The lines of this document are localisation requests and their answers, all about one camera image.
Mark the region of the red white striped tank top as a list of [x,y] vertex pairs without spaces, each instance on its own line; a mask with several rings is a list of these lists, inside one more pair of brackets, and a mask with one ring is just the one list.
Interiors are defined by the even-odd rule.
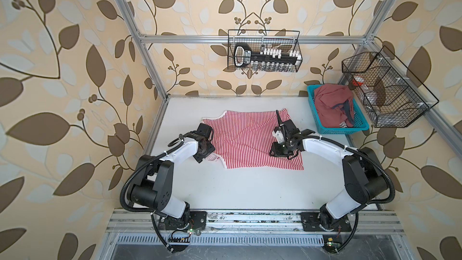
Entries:
[[209,161],[220,161],[226,169],[274,167],[303,170],[301,156],[295,159],[270,155],[275,141],[273,130],[277,126],[275,111],[238,112],[225,111],[216,118],[205,117],[202,123],[214,130],[211,140],[215,151]]

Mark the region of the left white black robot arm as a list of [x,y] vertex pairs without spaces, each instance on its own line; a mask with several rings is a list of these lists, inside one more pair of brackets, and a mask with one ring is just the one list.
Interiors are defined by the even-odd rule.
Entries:
[[121,189],[122,208],[188,222],[189,204],[173,196],[174,167],[189,158],[200,163],[210,156],[215,151],[211,143],[213,136],[213,128],[201,123],[195,131],[179,134],[163,153],[143,155]]

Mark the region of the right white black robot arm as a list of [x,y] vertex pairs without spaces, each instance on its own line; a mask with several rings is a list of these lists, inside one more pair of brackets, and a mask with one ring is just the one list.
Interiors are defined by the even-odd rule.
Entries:
[[294,159],[310,152],[342,168],[344,189],[320,208],[315,223],[331,231],[346,215],[359,212],[370,204],[390,203],[396,191],[389,174],[382,168],[371,149],[354,149],[312,130],[299,130],[292,120],[277,119],[269,154]]

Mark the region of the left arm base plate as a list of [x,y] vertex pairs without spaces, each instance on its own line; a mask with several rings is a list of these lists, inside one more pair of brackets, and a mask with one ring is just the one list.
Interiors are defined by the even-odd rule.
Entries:
[[171,216],[163,217],[160,220],[160,228],[166,231],[176,230],[204,230],[206,227],[206,211],[186,211],[180,218],[176,219]]

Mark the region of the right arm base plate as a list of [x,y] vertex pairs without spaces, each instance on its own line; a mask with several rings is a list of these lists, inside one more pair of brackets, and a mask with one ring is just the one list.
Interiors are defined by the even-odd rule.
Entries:
[[351,232],[348,216],[334,219],[328,212],[303,212],[300,214],[304,232]]

